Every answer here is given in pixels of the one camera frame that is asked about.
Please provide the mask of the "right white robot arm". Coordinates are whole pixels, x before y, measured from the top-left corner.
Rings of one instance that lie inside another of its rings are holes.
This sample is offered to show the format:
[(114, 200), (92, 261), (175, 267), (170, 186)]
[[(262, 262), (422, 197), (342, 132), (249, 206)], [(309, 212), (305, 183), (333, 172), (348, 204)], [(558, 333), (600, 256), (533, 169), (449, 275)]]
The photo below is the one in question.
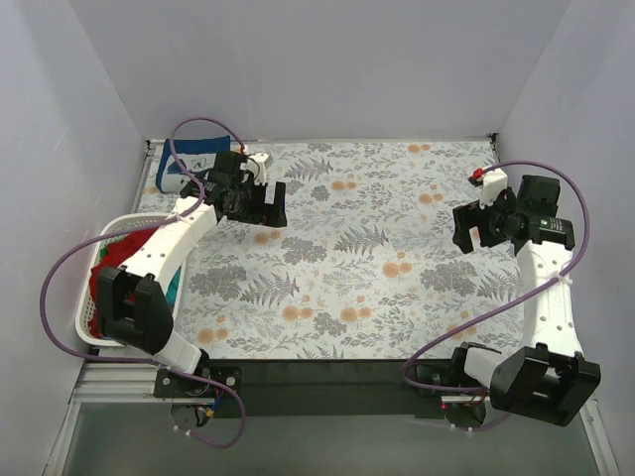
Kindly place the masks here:
[(561, 186), (555, 178), (523, 176), (517, 191), (501, 170), (476, 171), (478, 200), (453, 210), (452, 241), (463, 253), (480, 244), (513, 246), (525, 293), (520, 348), (511, 356), (477, 343), (452, 354), (450, 385), (461, 394), (484, 386), (499, 411), (566, 426), (600, 383), (598, 364), (586, 360), (575, 333), (569, 272), (572, 224), (557, 216)]

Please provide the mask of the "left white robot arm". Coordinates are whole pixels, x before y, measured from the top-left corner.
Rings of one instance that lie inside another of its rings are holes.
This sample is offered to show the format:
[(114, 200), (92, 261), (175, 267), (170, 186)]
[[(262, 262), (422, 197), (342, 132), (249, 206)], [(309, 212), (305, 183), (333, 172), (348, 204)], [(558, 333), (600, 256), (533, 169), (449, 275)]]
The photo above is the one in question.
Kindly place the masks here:
[(283, 228), (286, 186), (278, 181), (266, 200), (266, 153), (221, 152), (210, 169), (191, 176), (169, 217), (120, 265), (106, 266), (95, 279), (99, 333), (134, 347), (179, 371), (177, 384), (192, 397), (210, 387), (201, 349), (175, 329), (166, 292), (175, 273), (200, 239), (219, 221)]

